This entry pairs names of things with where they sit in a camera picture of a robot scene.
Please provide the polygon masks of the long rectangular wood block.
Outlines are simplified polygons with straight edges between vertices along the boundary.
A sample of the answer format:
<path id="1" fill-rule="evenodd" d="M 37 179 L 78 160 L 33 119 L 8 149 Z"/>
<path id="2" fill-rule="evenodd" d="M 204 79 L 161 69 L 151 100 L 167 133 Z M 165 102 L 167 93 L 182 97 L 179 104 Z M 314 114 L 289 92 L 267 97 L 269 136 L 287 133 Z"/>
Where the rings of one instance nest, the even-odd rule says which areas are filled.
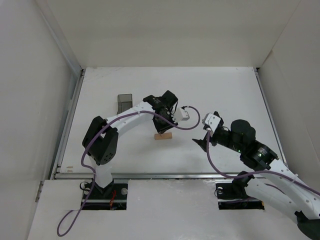
<path id="1" fill-rule="evenodd" d="M 156 133 L 154 135 L 154 139 L 156 141 L 159 141 L 159 140 L 169 140 L 169 139 L 172 139 L 173 138 L 173 134 L 171 132 L 165 132 L 165 133 Z"/>

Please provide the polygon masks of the dark transparent plastic bin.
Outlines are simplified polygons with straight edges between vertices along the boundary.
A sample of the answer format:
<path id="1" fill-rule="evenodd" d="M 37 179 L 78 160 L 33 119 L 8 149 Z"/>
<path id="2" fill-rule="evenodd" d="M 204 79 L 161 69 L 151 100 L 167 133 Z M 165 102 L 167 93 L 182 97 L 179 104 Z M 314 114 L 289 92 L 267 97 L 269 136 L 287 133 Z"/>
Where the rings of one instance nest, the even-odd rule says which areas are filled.
<path id="1" fill-rule="evenodd" d="M 123 113 L 133 107 L 133 95 L 131 93 L 117 95 L 117 114 Z"/>

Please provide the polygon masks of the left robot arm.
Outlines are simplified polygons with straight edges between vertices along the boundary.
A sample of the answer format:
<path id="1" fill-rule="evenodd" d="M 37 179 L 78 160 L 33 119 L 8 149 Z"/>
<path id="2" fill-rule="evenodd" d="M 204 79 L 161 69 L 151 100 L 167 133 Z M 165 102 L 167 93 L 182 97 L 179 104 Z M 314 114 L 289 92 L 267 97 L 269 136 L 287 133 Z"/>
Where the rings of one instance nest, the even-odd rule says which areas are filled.
<path id="1" fill-rule="evenodd" d="M 159 134 L 176 126 L 173 119 L 173 109 L 178 98 L 166 91 L 162 96 L 149 95 L 138 105 L 109 118 L 95 117 L 82 141 L 83 147 L 95 139 L 88 149 L 88 156 L 94 160 L 95 183 L 94 188 L 103 196 L 111 193 L 114 180 L 109 162 L 115 157 L 118 139 L 134 127 L 153 121 Z"/>

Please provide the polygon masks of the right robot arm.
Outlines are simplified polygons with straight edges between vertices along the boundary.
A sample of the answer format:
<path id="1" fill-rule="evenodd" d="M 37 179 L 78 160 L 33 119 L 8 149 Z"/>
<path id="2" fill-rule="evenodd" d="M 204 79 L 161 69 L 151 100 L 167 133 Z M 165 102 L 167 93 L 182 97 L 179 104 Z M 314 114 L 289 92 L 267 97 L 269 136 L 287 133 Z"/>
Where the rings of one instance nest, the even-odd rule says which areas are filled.
<path id="1" fill-rule="evenodd" d="M 203 121 L 204 139 L 195 139 L 207 154 L 210 146 L 221 145 L 240 154 L 251 169 L 232 176 L 241 195 L 259 199 L 293 220 L 309 239 L 320 238 L 320 193 L 306 185 L 265 144 L 256 140 L 256 130 L 248 121 L 237 119 L 230 128 L 218 116 Z"/>

